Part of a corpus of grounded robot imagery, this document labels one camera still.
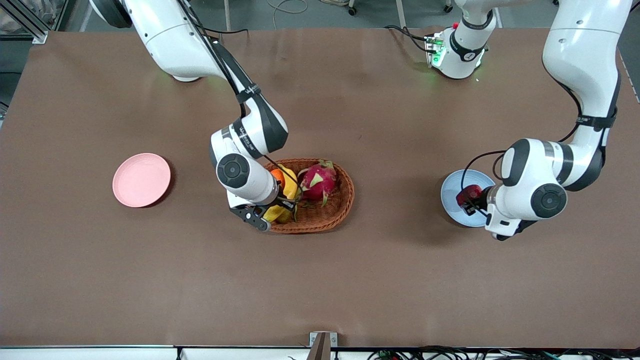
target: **metal bracket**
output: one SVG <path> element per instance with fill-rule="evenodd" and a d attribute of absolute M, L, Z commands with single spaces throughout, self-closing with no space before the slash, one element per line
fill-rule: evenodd
<path fill-rule="evenodd" d="M 329 335 L 329 344 L 331 344 L 331 347 L 338 347 L 338 333 L 337 332 L 333 332 L 333 331 L 314 331 L 314 332 L 310 332 L 309 333 L 309 346 L 312 347 L 314 346 L 314 341 L 316 340 L 316 337 L 318 337 L 318 335 L 324 332 L 327 335 Z"/>
<path fill-rule="evenodd" d="M 47 42 L 47 37 L 48 37 L 48 36 L 49 36 L 49 32 L 48 32 L 48 31 L 45 31 L 45 32 L 44 32 L 44 36 L 43 36 L 43 37 L 40 37 L 40 38 L 33 38 L 33 41 L 32 41 L 31 43 L 32 43 L 32 44 L 35 44 L 35 45 L 42 45 L 42 44 L 44 44 L 44 43 L 46 43 L 46 42 Z"/>

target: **table surface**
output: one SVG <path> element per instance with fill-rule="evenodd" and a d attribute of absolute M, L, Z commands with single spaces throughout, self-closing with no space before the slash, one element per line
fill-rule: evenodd
<path fill-rule="evenodd" d="M 560 216 L 499 242 L 440 204 L 475 155 L 573 127 L 540 61 L 546 32 L 497 30 L 459 81 L 387 30 L 225 37 L 288 123 L 273 157 L 328 158 L 355 182 L 343 224 L 300 236 L 227 209 L 207 152 L 239 115 L 224 80 L 174 81 L 135 33 L 51 33 L 0 133 L 0 344 L 297 345 L 331 330 L 345 346 L 638 346 L 640 124 L 624 72 L 607 166 Z M 139 152 L 175 174 L 147 209 L 111 192 Z"/>

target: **fruit basket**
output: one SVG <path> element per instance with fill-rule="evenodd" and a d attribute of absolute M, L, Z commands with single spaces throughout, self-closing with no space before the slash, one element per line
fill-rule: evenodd
<path fill-rule="evenodd" d="M 293 170 L 296 174 L 318 163 L 317 158 L 298 158 L 283 159 L 276 161 Z M 272 171 L 276 169 L 274 164 L 267 163 L 264 167 Z M 296 221 L 288 224 L 271 224 L 271 231 L 280 234 L 301 234 L 301 233 L 317 233 L 333 229 L 341 223 L 349 214 L 353 205 L 353 182 L 344 169 L 334 163 L 333 167 L 336 172 L 336 185 L 325 206 L 322 202 L 307 202 L 302 200 L 298 204 L 298 212 L 296 213 Z"/>

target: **gray floor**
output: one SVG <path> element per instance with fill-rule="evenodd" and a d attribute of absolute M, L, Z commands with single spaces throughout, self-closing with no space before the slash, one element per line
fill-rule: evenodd
<path fill-rule="evenodd" d="M 273 8 L 268 0 L 230 0 L 231 25 L 233 29 L 265 30 L 273 29 Z M 277 5 L 281 0 L 270 0 Z M 389 24 L 399 24 L 396 2 L 394 0 L 356 0 L 356 16 L 350 16 L 346 7 L 333 6 L 319 0 L 288 0 L 281 8 L 301 10 L 301 14 L 277 12 L 278 28 L 381 28 Z M 406 23 L 410 28 L 425 28 L 431 25 L 448 26 L 459 21 L 460 9 L 455 6 L 451 13 L 444 13 L 444 0 L 403 0 Z M 225 29 L 223 0 L 192 0 L 191 5 L 205 26 L 213 29 Z M 557 7 L 551 0 L 535 0 L 525 5 L 500 9 L 500 22 L 505 28 L 546 28 L 551 25 Z M 88 0 L 80 0 L 66 28 L 67 31 L 132 31 L 116 29 L 100 19 L 88 5 Z M 627 26 L 620 38 L 620 51 L 623 54 L 628 72 L 632 79 L 640 83 L 640 37 L 634 36 L 640 31 L 640 10 L 629 17 Z M 0 71 L 21 71 L 31 47 L 26 41 L 0 42 Z M 0 75 L 0 101 L 9 103 L 19 76 Z"/>

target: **pink dragon fruit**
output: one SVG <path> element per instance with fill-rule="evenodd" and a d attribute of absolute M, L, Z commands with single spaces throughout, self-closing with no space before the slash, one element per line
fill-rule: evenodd
<path fill-rule="evenodd" d="M 326 205 L 329 194 L 335 188 L 335 169 L 331 161 L 318 160 L 318 163 L 306 168 L 298 173 L 304 174 L 300 189 L 302 190 L 303 199 L 320 200 L 322 206 Z"/>

